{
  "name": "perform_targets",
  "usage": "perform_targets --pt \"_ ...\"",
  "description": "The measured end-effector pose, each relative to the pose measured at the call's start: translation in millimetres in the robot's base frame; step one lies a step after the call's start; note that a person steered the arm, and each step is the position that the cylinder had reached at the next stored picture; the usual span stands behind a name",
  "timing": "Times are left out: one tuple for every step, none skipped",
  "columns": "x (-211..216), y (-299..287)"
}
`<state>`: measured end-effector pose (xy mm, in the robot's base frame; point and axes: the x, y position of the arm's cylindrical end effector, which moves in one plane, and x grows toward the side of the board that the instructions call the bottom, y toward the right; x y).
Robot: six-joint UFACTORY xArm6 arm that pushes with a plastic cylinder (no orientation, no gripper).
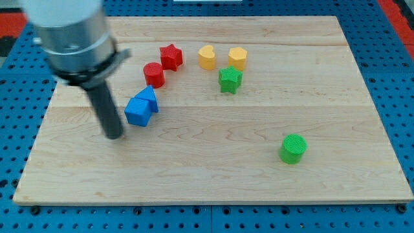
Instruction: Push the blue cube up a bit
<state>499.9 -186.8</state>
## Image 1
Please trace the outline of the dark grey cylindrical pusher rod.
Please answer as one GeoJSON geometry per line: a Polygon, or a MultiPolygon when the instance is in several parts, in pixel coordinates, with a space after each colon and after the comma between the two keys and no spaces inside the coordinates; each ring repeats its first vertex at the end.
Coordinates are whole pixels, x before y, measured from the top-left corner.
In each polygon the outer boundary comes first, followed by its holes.
{"type": "Polygon", "coordinates": [[[106,82],[86,90],[99,123],[108,139],[118,139],[124,128],[106,82]]]}

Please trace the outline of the black flange mount plate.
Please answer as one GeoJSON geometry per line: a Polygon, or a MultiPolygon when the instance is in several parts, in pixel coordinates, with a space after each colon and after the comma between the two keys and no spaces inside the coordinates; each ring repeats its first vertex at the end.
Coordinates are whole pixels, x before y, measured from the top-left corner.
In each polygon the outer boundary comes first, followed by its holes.
{"type": "Polygon", "coordinates": [[[129,49],[70,48],[63,51],[47,49],[48,65],[58,82],[82,89],[94,89],[106,82],[124,60],[131,57],[129,49]]]}

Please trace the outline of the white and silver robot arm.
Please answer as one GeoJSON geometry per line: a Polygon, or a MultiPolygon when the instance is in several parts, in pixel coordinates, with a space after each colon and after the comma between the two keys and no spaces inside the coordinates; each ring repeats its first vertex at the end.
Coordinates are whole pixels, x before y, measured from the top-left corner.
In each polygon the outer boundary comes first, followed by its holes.
{"type": "Polygon", "coordinates": [[[82,88],[109,139],[124,128],[106,79],[131,55],[118,50],[101,0],[20,0],[54,76],[82,88]]]}

